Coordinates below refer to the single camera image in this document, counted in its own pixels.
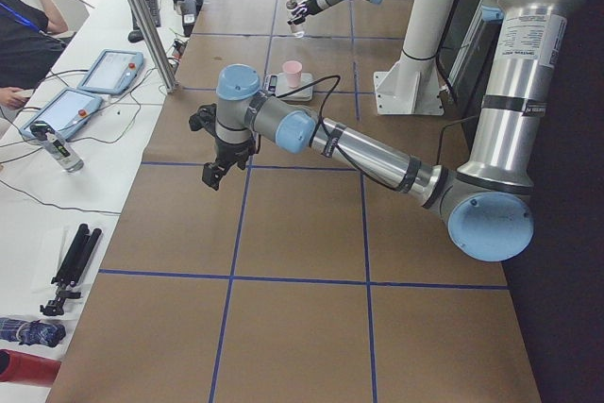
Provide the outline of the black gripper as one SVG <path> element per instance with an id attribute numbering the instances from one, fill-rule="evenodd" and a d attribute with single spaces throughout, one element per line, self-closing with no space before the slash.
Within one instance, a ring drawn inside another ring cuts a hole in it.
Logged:
<path id="1" fill-rule="evenodd" d="M 306 22 L 305 16 L 312 16 L 322 12 L 325 9 L 324 0 L 288 0 L 286 9 L 288 11 L 297 11 L 297 15 L 288 19 L 289 26 L 302 26 Z"/>
<path id="2" fill-rule="evenodd" d="M 215 191 L 234 164 L 243 170 L 249 158 L 257 153 L 256 141 L 249 130 L 231 129 L 219 122 L 215 103 L 200 106 L 190 116 L 189 128 L 204 129 L 214 139 L 216 159 L 204 164 L 201 180 Z"/>

